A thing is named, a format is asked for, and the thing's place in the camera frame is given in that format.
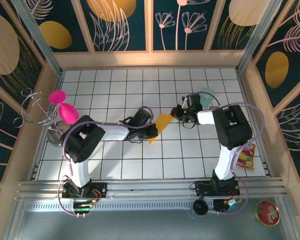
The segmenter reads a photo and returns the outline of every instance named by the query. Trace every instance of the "white tiled floor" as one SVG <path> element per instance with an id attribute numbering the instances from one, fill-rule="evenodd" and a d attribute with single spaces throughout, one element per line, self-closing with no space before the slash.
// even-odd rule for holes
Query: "white tiled floor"
<path id="1" fill-rule="evenodd" d="M 233 68 L 115 69 L 66 71 L 61 89 L 65 102 L 80 115 L 117 122 L 133 116 L 139 107 L 152 108 L 154 119 L 169 114 L 185 94 L 211 88 L 222 105 L 242 102 Z M 245 107 L 242 108 L 248 117 Z M 127 141 L 100 142 L 88 161 L 94 180 L 211 177 L 218 163 L 220 144 L 213 125 L 186 129 L 176 119 L 149 144 Z M 69 174 L 60 147 L 47 143 L 37 180 L 58 180 Z M 255 150 L 255 170 L 236 167 L 239 176 L 264 176 L 263 161 Z"/>

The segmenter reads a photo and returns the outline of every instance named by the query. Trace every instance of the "snack bag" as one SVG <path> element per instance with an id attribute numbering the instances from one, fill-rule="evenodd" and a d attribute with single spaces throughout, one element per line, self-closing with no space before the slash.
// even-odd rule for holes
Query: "snack bag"
<path id="1" fill-rule="evenodd" d="M 255 144 L 248 144 L 240 152 L 237 166 L 240 166 L 245 169 L 255 170 L 254 169 L 254 154 L 255 154 Z"/>

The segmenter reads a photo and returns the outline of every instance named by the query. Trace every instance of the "light blue object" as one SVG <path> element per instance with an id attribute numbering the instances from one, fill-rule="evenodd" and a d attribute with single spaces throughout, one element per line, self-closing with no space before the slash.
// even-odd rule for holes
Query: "light blue object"
<path id="1" fill-rule="evenodd" d="M 212 94 L 213 96 L 215 96 L 215 91 L 213 91 L 211 88 L 208 88 L 208 87 L 203 88 L 201 90 L 201 92 L 207 92 L 207 93 Z M 200 103 L 201 103 L 203 108 L 209 107 L 209 105 L 211 104 L 211 102 L 214 99 L 209 94 L 200 93 Z"/>

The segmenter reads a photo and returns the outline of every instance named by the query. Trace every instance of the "round can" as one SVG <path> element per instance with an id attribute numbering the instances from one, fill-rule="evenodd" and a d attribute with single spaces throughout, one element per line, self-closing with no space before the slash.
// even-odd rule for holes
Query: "round can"
<path id="1" fill-rule="evenodd" d="M 254 207 L 254 217 L 267 227 L 276 226 L 280 221 L 279 209 L 270 201 L 259 201 Z"/>

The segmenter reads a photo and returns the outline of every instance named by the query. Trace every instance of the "gray metal floor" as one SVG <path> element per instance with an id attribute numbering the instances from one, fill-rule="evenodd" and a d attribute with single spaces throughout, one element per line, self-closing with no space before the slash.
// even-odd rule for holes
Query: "gray metal floor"
<path id="1" fill-rule="evenodd" d="M 86 218 L 68 216 L 61 211 L 27 211 L 17 239 L 285 240 L 281 222 L 274 227 L 257 223 L 253 209 L 258 201 L 250 199 L 240 214 L 207 214 L 200 218 L 187 210 L 94 211 Z"/>

